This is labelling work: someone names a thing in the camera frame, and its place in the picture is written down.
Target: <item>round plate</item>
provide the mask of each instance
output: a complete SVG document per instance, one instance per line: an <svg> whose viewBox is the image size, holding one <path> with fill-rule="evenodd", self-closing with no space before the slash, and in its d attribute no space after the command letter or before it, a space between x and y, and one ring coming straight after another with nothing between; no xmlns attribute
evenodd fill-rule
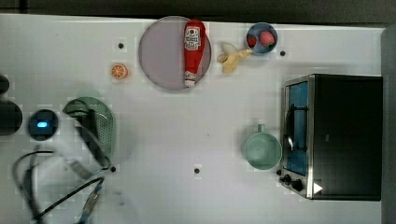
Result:
<svg viewBox="0 0 396 224"><path fill-rule="evenodd" d="M184 26L189 19L165 17L146 30L140 39L139 62L148 79L172 91L186 89L184 85ZM210 65L211 48L206 37L204 55L196 82Z"/></svg>

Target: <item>white table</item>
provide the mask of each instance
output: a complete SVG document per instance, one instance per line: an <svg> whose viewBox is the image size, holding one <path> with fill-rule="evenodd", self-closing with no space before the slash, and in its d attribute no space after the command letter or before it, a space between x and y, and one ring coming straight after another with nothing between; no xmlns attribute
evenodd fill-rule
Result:
<svg viewBox="0 0 396 224"><path fill-rule="evenodd" d="M285 81L313 73L380 76L382 29L278 24L276 52L223 75L216 63L221 41L242 48L251 24L206 22L208 73L192 90L169 92L138 63L140 36L153 22L0 15L0 72L12 83L6 97L24 115L17 133L0 138L1 223L31 217L10 175L12 163L34 145L26 119L38 108L62 109L87 89L100 92L118 126L118 171L106 174L94 223L380 223L380 202L308 201L281 187L276 169L250 167L240 148L258 123L279 137ZM117 49L119 41L126 49ZM115 62L129 66L126 81L110 76ZM54 210L53 223L74 221L82 198Z"/></svg>

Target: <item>orange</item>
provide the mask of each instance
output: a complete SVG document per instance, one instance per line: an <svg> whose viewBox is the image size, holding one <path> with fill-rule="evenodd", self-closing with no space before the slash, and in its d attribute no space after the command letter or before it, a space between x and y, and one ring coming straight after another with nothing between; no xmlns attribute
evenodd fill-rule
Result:
<svg viewBox="0 0 396 224"><path fill-rule="evenodd" d="M115 79L123 79L128 77L128 75L128 68L126 68L126 66L122 63L116 63L111 68L111 76L113 76Z"/></svg>

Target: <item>red ketchup bottle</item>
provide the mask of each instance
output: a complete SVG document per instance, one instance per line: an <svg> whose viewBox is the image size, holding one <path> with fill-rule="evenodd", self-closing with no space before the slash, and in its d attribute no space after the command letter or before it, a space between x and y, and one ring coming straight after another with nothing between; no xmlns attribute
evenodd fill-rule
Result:
<svg viewBox="0 0 396 224"><path fill-rule="evenodd" d="M193 87L205 48L205 26L201 21L188 21L184 27L184 84Z"/></svg>

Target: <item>toaster oven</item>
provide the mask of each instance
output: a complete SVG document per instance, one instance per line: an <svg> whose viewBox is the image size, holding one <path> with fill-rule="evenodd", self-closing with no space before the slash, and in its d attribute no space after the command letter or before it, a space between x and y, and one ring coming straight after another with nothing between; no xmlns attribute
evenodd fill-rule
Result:
<svg viewBox="0 0 396 224"><path fill-rule="evenodd" d="M379 201L382 77L318 75L282 97L282 185L312 200Z"/></svg>

